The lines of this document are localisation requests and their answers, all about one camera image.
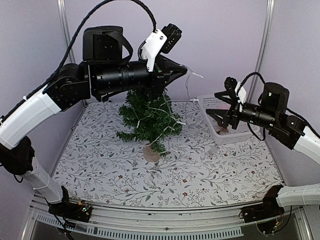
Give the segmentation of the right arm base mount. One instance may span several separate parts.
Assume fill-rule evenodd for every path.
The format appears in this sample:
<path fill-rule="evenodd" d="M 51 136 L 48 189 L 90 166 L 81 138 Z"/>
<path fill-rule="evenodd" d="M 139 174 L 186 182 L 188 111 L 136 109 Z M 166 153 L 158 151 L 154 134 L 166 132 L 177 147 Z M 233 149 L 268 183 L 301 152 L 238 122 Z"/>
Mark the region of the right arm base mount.
<path fill-rule="evenodd" d="M 271 203 L 259 203 L 241 208 L 238 217 L 245 223 L 256 222 L 260 233 L 271 235 L 278 230 L 284 213 L 283 207 Z"/>

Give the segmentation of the white plastic basket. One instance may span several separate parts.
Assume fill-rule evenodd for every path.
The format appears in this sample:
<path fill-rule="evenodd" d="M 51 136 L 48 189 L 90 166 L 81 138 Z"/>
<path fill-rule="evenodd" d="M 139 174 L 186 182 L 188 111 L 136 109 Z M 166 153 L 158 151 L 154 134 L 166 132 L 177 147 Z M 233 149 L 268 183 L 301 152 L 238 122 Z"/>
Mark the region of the white plastic basket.
<path fill-rule="evenodd" d="M 199 95 L 197 99 L 204 121 L 207 124 L 211 132 L 211 136 L 217 145 L 243 142 L 247 141 L 251 136 L 253 136 L 247 124 L 243 121 L 239 122 L 237 129 L 232 129 L 232 127 L 229 125 L 227 127 L 229 133 L 218 134 L 217 132 L 221 129 L 221 127 L 218 126 L 218 123 L 212 117 L 206 114 L 206 109 L 228 110 L 230 105 L 217 99 L 213 94 Z"/>

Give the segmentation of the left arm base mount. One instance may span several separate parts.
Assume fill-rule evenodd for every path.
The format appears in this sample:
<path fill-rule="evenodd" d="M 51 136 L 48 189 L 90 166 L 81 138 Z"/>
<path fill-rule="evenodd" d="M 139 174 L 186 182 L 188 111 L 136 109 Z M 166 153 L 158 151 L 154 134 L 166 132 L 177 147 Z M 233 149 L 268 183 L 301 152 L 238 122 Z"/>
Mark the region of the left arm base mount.
<path fill-rule="evenodd" d="M 67 220 L 75 220 L 79 222 L 88 223 L 92 215 L 92 206 L 86 203 L 55 203 L 48 204 L 49 213 L 62 217 Z"/>

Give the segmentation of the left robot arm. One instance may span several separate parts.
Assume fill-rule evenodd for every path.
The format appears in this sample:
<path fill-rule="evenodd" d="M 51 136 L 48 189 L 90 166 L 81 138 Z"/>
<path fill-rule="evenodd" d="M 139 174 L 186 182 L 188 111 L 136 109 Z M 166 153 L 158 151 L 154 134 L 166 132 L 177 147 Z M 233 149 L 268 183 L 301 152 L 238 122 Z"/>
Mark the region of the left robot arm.
<path fill-rule="evenodd" d="M 80 24 L 76 32 L 83 34 L 82 62 L 62 60 L 47 80 L 0 119 L 2 166 L 27 180 L 63 217 L 70 217 L 75 211 L 69 193 L 41 168 L 28 134 L 50 117 L 90 98 L 105 102 L 117 94 L 142 89 L 155 99 L 187 73 L 184 66 L 166 57 L 182 31 L 174 24 L 158 29 L 152 12 L 143 2 L 137 4 L 153 25 L 137 51 L 137 61 L 132 60 L 134 50 L 121 26 L 84 28 Z"/>

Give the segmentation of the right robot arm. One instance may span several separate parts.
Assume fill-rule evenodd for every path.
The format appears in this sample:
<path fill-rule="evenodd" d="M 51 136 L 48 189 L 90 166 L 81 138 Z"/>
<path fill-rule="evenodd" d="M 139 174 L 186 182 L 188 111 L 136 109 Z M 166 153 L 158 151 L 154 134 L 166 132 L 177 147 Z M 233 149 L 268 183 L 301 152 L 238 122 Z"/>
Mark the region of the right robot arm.
<path fill-rule="evenodd" d="M 263 79 L 258 72 L 248 74 L 241 82 L 227 77 L 225 90 L 216 92 L 214 96 L 229 104 L 229 109 L 209 108 L 205 113 L 224 129 L 231 126 L 235 130 L 240 122 L 245 122 L 248 127 L 261 127 L 288 149 L 319 163 L 320 135 L 304 117 L 287 107 L 289 90 L 278 83 L 263 81 L 263 92 L 258 103 L 249 103 L 244 85 L 252 76 Z M 278 207 L 319 205 L 320 185 L 276 185 L 269 189 L 262 201 L 258 208 L 262 218 L 269 218 Z"/>

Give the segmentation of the small green christmas tree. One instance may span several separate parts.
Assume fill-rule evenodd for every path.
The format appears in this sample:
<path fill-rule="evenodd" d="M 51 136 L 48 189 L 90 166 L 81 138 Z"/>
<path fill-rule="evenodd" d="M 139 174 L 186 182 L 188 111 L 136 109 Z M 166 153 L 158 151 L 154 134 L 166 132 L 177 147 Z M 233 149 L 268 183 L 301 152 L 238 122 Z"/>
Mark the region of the small green christmas tree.
<path fill-rule="evenodd" d="M 166 89 L 155 100 L 149 98 L 145 89 L 129 90 L 119 115 L 129 131 L 118 131 L 116 136 L 125 143 L 140 143 L 143 157 L 150 163 L 158 162 L 169 153 L 165 138 L 180 135 L 185 125 L 173 111 Z"/>

